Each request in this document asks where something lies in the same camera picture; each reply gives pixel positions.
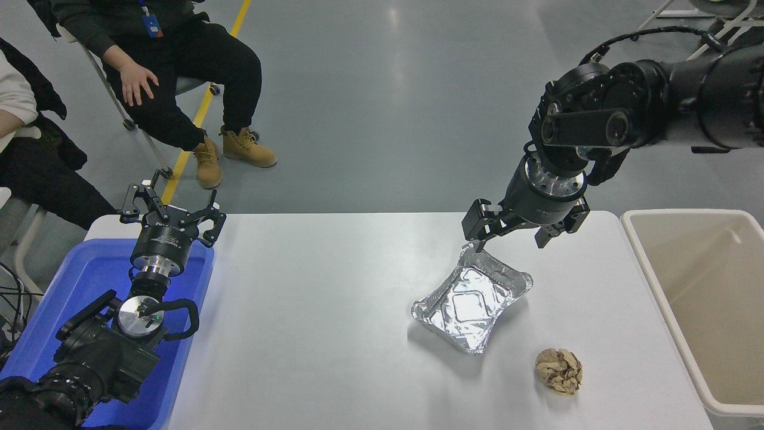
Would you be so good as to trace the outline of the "seated person's right hand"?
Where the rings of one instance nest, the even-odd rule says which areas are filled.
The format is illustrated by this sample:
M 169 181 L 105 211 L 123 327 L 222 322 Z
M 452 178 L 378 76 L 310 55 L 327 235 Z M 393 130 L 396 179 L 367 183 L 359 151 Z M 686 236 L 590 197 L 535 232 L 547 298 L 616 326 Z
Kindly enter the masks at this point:
M 128 106 L 142 106 L 144 99 L 155 98 L 155 87 L 160 84 L 158 77 L 134 61 L 117 68 L 122 81 L 122 95 Z

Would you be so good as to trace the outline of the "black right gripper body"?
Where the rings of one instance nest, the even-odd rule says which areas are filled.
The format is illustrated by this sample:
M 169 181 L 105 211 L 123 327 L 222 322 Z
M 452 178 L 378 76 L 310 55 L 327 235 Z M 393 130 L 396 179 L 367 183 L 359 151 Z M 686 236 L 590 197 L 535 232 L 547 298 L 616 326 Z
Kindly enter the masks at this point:
M 562 220 L 586 190 L 584 174 L 559 177 L 542 173 L 528 176 L 516 173 L 510 181 L 500 220 L 504 225 L 554 224 Z

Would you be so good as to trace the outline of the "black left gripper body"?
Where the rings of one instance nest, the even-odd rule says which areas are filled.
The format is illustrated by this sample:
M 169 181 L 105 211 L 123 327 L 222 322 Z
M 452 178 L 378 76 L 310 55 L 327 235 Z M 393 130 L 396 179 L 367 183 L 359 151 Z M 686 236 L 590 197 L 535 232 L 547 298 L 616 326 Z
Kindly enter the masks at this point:
M 187 264 L 191 246 L 199 235 L 198 223 L 184 219 L 177 221 L 163 220 L 158 215 L 144 215 L 142 229 L 131 253 L 134 267 L 157 265 L 184 267 Z

